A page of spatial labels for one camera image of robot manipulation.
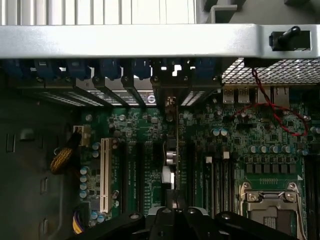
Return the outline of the short black expansion slot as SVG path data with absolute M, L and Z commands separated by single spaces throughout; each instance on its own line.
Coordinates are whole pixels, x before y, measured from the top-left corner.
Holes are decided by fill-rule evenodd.
M 125 213 L 127 211 L 128 201 L 128 146 L 126 142 L 119 144 L 119 161 L 120 161 L 120 211 Z

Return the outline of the black RAM slot white clips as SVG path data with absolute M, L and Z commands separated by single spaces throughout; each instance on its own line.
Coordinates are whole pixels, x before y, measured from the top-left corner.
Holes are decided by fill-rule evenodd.
M 224 210 L 232 210 L 232 162 L 230 152 L 224 151 L 223 159 L 223 180 L 224 180 Z
M 216 166 L 212 156 L 205 157 L 206 201 L 207 210 L 214 218 L 216 213 Z

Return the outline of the white PCI slot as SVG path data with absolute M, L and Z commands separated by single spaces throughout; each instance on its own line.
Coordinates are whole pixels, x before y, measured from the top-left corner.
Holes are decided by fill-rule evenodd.
M 112 150 L 113 140 L 100 140 L 100 212 L 108 213 L 112 208 Z

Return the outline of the silver CPU socket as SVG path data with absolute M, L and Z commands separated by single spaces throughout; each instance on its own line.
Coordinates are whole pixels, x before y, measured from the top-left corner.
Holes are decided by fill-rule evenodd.
M 302 196 L 295 182 L 284 189 L 262 190 L 243 182 L 238 188 L 237 213 L 299 240 L 307 240 Z

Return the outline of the green Dell motherboard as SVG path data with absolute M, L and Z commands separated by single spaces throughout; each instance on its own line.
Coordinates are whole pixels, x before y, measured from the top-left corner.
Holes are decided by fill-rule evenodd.
M 282 190 L 297 184 L 307 240 L 320 240 L 320 100 L 316 91 L 289 93 L 289 108 L 262 102 L 224 104 L 223 96 L 195 108 L 179 110 L 179 176 L 185 207 L 201 208 L 210 217 L 206 198 L 206 157 L 215 162 L 215 215 L 225 212 L 223 152 L 232 162 L 232 210 L 238 210 L 239 187 Z M 127 143 L 126 212 L 146 217 L 166 206 L 162 185 L 163 137 L 168 132 L 162 111 L 115 108 L 85 111 L 90 125 L 88 147 L 80 147 L 80 205 L 74 213 L 76 233 L 121 213 L 120 143 Z M 100 212 L 101 139 L 112 139 L 112 208 Z

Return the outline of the white power connector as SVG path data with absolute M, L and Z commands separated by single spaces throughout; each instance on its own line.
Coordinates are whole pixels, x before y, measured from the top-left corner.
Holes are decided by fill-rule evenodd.
M 81 141 L 80 146 L 81 147 L 88 147 L 91 142 L 91 126 L 88 124 L 85 125 L 74 125 L 73 131 L 79 132 L 81 134 Z

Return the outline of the blue slot latch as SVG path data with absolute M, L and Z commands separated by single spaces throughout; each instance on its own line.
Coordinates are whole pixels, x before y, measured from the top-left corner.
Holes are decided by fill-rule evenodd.
M 195 75 L 199 79 L 212 79 L 216 75 L 216 58 L 203 57 L 195 60 Z
M 148 58 L 136 58 L 132 60 L 132 73 L 140 80 L 151 77 L 151 64 Z
M 91 78 L 91 69 L 83 59 L 66 60 L 67 72 L 74 79 L 86 80 Z
M 57 62 L 49 59 L 35 59 L 34 66 L 37 74 L 42 79 L 55 79 L 60 75 Z
M 101 59 L 99 61 L 99 71 L 102 77 L 110 80 L 120 79 L 122 76 L 120 61 L 114 58 Z

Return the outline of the open grey PC case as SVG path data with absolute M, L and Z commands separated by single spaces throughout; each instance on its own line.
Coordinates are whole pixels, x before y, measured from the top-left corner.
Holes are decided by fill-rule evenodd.
M 272 51 L 269 36 L 293 26 L 310 31 L 311 50 Z M 320 24 L 125 24 L 0 26 L 0 240 L 71 240 L 80 206 L 81 134 L 86 111 L 157 106 L 152 60 L 187 61 L 189 90 L 179 107 L 196 108 L 247 87 L 252 107 L 275 108 L 266 88 L 312 90 L 320 101 Z M 198 58 L 216 58 L 213 78 L 196 77 Z M 249 68 L 244 58 L 277 59 Z M 53 60 L 55 79 L 38 76 L 34 60 Z M 85 60 L 91 78 L 70 77 L 66 60 Z M 120 61 L 121 78 L 100 74 L 101 59 Z M 151 77 L 132 72 L 133 59 L 149 59 Z M 183 211 L 173 240 L 193 240 Z

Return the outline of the black intrusion switch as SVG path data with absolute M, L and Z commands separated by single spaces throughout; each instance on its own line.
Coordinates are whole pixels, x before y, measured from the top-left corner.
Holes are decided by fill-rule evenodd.
M 269 36 L 269 46 L 273 52 L 294 52 L 311 50 L 311 33 L 293 26 L 287 31 L 273 31 Z M 246 68 L 268 68 L 278 59 L 244 58 Z

